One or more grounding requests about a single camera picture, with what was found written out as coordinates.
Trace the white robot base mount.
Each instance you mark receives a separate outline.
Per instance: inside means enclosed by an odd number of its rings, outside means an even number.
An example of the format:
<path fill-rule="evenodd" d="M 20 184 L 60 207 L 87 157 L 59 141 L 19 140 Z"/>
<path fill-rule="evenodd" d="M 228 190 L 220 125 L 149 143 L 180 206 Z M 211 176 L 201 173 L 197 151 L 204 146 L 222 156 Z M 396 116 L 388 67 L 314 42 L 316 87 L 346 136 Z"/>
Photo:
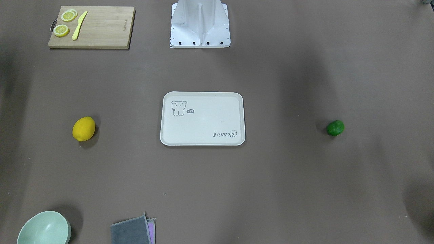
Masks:
<path fill-rule="evenodd" d="M 170 48 L 228 48 L 228 7 L 220 0 L 179 0 L 171 7 Z"/>

